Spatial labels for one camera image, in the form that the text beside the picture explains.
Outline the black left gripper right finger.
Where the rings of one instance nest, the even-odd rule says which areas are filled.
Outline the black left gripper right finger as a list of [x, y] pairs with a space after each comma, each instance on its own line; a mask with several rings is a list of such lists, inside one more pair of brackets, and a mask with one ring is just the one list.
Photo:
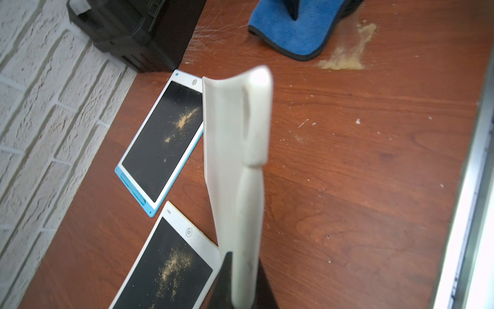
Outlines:
[[269, 280], [259, 261], [253, 309], [279, 309]]

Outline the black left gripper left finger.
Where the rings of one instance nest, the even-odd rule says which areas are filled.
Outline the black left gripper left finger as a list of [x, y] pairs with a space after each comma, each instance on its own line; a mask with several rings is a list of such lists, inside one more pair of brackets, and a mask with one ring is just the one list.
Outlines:
[[233, 309], [232, 305], [232, 256], [227, 252], [217, 278], [214, 282], [212, 294], [208, 302], [208, 309]]

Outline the blue microfiber cloth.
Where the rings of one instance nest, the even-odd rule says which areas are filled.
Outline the blue microfiber cloth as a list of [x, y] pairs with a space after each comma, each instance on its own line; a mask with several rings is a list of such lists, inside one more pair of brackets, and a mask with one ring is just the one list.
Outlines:
[[294, 21], [284, 1], [260, 1], [250, 16], [248, 31], [296, 61], [320, 55], [337, 24], [362, 4], [353, 0], [301, 1]]

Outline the large white drawing tablet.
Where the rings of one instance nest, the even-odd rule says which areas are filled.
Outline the large white drawing tablet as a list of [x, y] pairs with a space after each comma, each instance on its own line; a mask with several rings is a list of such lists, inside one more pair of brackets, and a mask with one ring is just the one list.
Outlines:
[[200, 308], [220, 267], [217, 245], [166, 202], [110, 307]]

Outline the small white drawing tablet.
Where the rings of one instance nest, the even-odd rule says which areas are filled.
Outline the small white drawing tablet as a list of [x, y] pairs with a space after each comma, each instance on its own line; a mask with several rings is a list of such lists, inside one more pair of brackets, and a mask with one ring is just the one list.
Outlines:
[[255, 301], [274, 80], [266, 65], [203, 77], [204, 173], [220, 256], [232, 257], [234, 308]]

